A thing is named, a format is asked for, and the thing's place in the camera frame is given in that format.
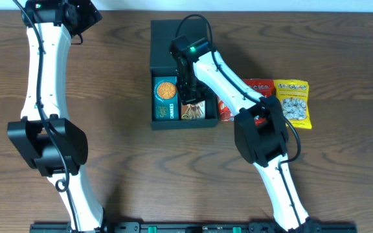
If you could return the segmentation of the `brown Pocky box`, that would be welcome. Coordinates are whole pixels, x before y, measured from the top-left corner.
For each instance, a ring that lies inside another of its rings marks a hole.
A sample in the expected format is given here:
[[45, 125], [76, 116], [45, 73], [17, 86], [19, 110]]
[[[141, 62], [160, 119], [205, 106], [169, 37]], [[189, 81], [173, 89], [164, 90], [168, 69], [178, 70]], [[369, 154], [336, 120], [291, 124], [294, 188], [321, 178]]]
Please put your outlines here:
[[205, 101], [181, 106], [181, 120], [205, 119]]

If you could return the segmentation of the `teal cookie box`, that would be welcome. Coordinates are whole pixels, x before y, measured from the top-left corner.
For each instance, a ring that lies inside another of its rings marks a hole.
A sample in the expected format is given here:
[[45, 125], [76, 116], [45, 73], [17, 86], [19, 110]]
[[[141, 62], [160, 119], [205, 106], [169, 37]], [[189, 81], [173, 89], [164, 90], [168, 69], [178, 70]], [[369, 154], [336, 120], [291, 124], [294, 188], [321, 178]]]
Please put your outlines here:
[[153, 78], [153, 116], [156, 121], [179, 120], [175, 76]]

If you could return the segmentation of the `dark green gift box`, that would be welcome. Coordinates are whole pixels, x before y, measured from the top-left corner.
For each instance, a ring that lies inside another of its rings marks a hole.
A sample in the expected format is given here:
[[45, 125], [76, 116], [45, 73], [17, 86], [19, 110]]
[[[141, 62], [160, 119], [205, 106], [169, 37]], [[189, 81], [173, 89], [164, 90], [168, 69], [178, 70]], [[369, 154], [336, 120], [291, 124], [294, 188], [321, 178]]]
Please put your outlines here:
[[201, 108], [203, 115], [199, 119], [183, 120], [181, 118], [188, 107], [181, 103], [178, 94], [175, 95], [174, 107], [164, 109], [168, 117], [166, 119], [158, 117], [156, 84], [161, 80], [176, 79], [177, 65], [170, 54], [170, 44], [175, 38], [175, 32], [180, 22], [179, 19], [151, 21], [150, 76], [151, 128], [153, 130], [211, 128], [218, 124], [218, 102], [212, 91], [206, 95], [204, 106]]

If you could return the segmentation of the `Hello Panda snack bag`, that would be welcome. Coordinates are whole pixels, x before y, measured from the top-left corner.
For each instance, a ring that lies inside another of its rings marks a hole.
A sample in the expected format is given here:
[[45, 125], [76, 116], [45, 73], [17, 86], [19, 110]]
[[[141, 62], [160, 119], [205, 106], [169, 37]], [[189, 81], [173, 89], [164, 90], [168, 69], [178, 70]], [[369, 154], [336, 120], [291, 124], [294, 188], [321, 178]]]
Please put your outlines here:
[[218, 101], [218, 110], [220, 114], [220, 120], [222, 122], [230, 122], [234, 120], [234, 115], [231, 113], [229, 108], [225, 105], [225, 103], [217, 97]]

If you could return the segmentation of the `red Hacks candy bag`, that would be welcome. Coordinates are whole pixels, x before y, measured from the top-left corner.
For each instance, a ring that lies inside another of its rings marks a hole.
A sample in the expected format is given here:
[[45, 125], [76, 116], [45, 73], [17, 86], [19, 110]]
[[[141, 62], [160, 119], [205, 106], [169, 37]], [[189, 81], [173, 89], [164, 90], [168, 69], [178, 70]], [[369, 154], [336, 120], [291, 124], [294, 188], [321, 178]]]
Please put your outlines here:
[[265, 98], [275, 92], [274, 81], [270, 79], [244, 79], [243, 82], [256, 92], [262, 94]]

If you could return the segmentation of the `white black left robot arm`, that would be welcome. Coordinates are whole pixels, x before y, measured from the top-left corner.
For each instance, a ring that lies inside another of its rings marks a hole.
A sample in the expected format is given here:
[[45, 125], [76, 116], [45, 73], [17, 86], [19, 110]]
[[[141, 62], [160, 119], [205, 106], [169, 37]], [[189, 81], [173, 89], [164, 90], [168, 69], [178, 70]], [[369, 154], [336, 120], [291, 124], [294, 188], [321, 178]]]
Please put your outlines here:
[[27, 95], [7, 135], [24, 161], [54, 186], [70, 217], [62, 232], [109, 232], [104, 208], [89, 183], [86, 134], [70, 120], [66, 69], [74, 37], [102, 16], [90, 0], [19, 1], [27, 28]]

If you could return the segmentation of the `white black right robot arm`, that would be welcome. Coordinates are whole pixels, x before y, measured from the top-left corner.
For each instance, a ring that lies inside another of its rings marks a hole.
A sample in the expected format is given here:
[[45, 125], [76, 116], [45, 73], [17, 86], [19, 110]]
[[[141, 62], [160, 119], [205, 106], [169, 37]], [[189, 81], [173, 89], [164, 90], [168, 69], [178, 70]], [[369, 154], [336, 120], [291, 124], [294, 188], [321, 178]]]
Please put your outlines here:
[[260, 174], [273, 207], [277, 225], [286, 232], [306, 232], [309, 215], [304, 209], [288, 164], [286, 144], [293, 130], [280, 101], [246, 85], [223, 61], [212, 43], [174, 38], [170, 54], [177, 63], [177, 90], [182, 104], [196, 104], [208, 91], [215, 93], [234, 117], [234, 142], [240, 155]]

